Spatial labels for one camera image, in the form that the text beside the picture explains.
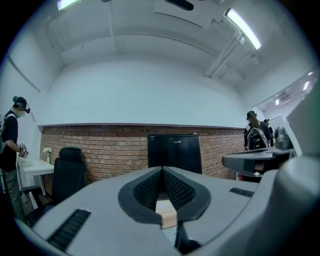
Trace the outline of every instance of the brick wall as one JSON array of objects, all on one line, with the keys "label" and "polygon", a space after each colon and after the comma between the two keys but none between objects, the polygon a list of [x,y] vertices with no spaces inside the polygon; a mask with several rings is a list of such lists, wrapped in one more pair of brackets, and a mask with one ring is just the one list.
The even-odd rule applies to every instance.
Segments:
[{"label": "brick wall", "polygon": [[[52,149],[50,163],[54,164],[63,147],[82,149],[86,162],[88,183],[123,175],[148,166],[147,134],[199,133],[202,174],[235,179],[226,170],[221,158],[228,153],[243,151],[243,129],[196,128],[169,126],[76,125],[46,126],[42,130],[42,151]],[[43,177],[45,189],[51,193],[52,175]]]}]

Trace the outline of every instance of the face mask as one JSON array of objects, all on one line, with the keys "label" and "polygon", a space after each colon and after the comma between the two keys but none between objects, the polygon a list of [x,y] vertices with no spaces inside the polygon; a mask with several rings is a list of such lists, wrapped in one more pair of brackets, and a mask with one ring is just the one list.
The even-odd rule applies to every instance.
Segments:
[{"label": "face mask", "polygon": [[26,115],[26,111],[18,111],[16,118],[23,118]]}]

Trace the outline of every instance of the ceiling light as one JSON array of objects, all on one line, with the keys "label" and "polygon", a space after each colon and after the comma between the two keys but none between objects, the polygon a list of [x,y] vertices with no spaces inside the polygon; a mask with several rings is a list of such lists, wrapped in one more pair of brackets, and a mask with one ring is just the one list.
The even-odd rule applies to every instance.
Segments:
[{"label": "ceiling light", "polygon": [[63,8],[66,8],[67,6],[71,5],[72,3],[76,2],[78,0],[60,0],[56,5],[58,7],[58,11],[61,11]]},{"label": "ceiling light", "polygon": [[226,12],[226,16],[230,18],[243,31],[243,33],[245,33],[245,35],[249,38],[249,40],[257,50],[261,47],[261,43],[259,42],[255,33],[251,30],[249,25],[241,18],[241,16],[238,13],[236,13],[235,10],[229,9]]},{"label": "ceiling light", "polygon": [[303,90],[304,90],[304,91],[305,91],[306,89],[308,89],[309,84],[310,84],[309,81],[304,84],[304,87],[303,87]]}]

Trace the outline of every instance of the desk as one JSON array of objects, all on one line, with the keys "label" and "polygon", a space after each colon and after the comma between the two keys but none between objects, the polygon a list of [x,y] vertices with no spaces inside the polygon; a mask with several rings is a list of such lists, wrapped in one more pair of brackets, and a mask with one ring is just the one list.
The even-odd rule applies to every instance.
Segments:
[{"label": "desk", "polygon": [[[43,160],[29,160],[27,158],[20,157],[19,159],[19,170],[21,183],[20,188],[39,185],[42,189],[42,194],[45,196],[45,187],[42,181],[41,175],[53,174],[54,166]],[[35,198],[29,193],[30,200],[34,209],[38,208]]]}]

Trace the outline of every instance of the office chair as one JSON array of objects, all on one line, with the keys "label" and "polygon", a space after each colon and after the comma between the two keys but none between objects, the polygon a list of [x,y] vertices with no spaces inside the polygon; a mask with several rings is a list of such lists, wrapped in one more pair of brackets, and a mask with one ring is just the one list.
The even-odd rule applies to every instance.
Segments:
[{"label": "office chair", "polygon": [[26,216],[28,222],[33,226],[40,217],[50,208],[86,186],[85,180],[86,164],[83,161],[81,148],[64,147],[59,152],[59,157],[54,161],[54,172],[52,181],[52,199],[46,205],[42,205],[39,194],[42,190],[39,186],[28,186],[21,189],[24,194],[32,193],[37,209]]}]

